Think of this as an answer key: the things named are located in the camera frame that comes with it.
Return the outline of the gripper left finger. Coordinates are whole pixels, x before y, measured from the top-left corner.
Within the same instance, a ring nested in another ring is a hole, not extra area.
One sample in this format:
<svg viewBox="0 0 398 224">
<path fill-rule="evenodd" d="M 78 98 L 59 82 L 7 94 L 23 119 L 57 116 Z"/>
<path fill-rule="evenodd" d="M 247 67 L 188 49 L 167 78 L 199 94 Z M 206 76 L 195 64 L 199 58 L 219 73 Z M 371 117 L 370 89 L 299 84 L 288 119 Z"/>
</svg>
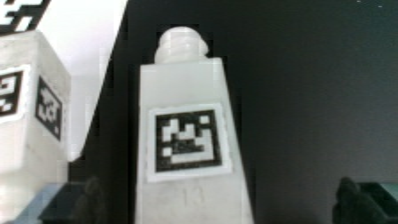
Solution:
<svg viewBox="0 0 398 224">
<path fill-rule="evenodd" d="M 11 224 L 107 224 L 107 202 L 101 182 L 48 184 Z"/>
</svg>

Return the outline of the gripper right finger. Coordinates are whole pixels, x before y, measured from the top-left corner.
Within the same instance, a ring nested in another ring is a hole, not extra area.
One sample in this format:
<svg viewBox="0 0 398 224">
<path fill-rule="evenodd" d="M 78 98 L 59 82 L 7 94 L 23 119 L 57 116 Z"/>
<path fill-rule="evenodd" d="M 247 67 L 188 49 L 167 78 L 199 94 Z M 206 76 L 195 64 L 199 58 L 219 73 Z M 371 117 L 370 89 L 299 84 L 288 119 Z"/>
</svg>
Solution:
<svg viewBox="0 0 398 224">
<path fill-rule="evenodd" d="M 332 224 L 398 224 L 398 183 L 341 178 Z"/>
</svg>

